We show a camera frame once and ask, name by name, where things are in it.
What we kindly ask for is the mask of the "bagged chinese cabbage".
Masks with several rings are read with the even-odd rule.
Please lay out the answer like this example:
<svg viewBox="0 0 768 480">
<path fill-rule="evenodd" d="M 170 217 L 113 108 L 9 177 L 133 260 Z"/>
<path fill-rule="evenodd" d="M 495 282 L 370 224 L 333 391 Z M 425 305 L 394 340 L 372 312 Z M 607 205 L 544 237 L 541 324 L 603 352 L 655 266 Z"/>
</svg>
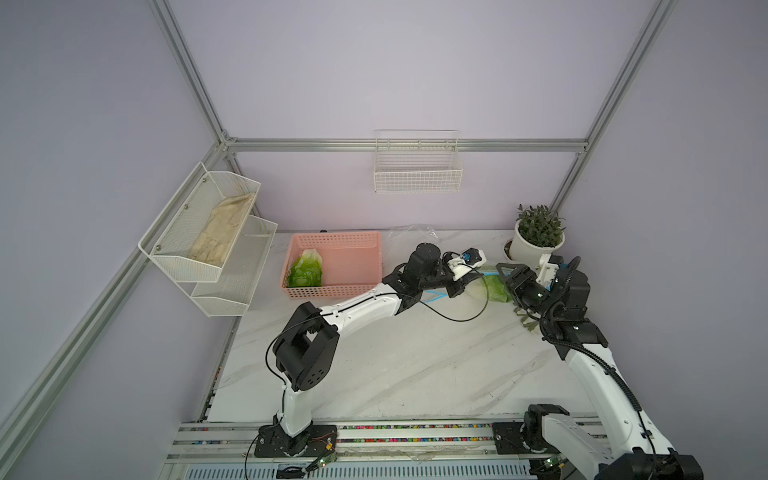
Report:
<svg viewBox="0 0 768 480">
<path fill-rule="evenodd" d="M 510 303 L 512 296 L 508 292 L 500 274 L 497 271 L 482 269 L 484 286 L 490 302 Z"/>
</svg>

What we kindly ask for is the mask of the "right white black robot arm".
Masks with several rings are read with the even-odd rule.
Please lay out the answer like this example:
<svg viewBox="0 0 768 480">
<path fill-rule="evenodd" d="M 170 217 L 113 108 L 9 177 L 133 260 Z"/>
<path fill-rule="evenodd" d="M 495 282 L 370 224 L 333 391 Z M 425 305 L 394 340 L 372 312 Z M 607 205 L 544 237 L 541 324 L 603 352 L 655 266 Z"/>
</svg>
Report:
<svg viewBox="0 0 768 480">
<path fill-rule="evenodd" d="M 591 287 L 579 258 L 557 266 L 542 285 L 529 266 L 499 263 L 498 275 L 516 306 L 538 319 L 552 345 L 586 392 L 608 443 L 595 441 L 564 408 L 532 404 L 521 434 L 531 449 L 552 446 L 585 479 L 701 479 L 702 467 L 677 451 L 643 409 L 620 373 L 609 342 L 587 317 Z"/>
</svg>

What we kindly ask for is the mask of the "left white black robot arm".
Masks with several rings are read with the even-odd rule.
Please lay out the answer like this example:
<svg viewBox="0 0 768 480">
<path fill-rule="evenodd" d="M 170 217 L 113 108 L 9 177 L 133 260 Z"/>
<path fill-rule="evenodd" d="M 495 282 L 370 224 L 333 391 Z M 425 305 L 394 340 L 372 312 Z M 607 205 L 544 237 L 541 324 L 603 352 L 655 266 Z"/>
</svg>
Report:
<svg viewBox="0 0 768 480">
<path fill-rule="evenodd" d="M 367 292 L 321 308 L 310 302 L 299 305 L 265 352 L 268 371 L 283 385 L 273 429 L 290 440 L 308 431 L 309 392 L 330 372 L 342 338 L 415 305 L 424 306 L 427 290 L 443 289 L 450 298 L 462 294 L 483 278 L 480 268 L 485 263 L 486 255 L 478 248 L 443 253 L 434 244 L 421 243 L 407 262 Z"/>
</svg>

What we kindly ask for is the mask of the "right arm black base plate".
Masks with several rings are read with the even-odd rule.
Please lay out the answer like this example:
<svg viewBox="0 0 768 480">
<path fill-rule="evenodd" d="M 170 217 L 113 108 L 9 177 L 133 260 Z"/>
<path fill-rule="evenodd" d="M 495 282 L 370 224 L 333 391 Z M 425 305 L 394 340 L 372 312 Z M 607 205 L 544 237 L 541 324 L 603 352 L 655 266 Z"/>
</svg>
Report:
<svg viewBox="0 0 768 480">
<path fill-rule="evenodd" d="M 541 436 L 529 439 L 523 421 L 494 422 L 491 428 L 498 455 L 559 453 L 557 448 L 547 443 Z"/>
</svg>

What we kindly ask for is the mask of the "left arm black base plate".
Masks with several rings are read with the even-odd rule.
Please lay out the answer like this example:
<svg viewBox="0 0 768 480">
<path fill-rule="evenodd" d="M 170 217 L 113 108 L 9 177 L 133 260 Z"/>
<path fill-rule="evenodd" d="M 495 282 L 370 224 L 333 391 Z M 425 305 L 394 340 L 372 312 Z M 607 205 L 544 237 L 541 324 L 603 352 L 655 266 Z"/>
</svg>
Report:
<svg viewBox="0 0 768 480">
<path fill-rule="evenodd" d="M 318 457 L 335 448 L 335 425 L 311 424 L 296 437 L 290 437 L 279 424 L 259 428 L 252 455 L 255 458 Z"/>
</svg>

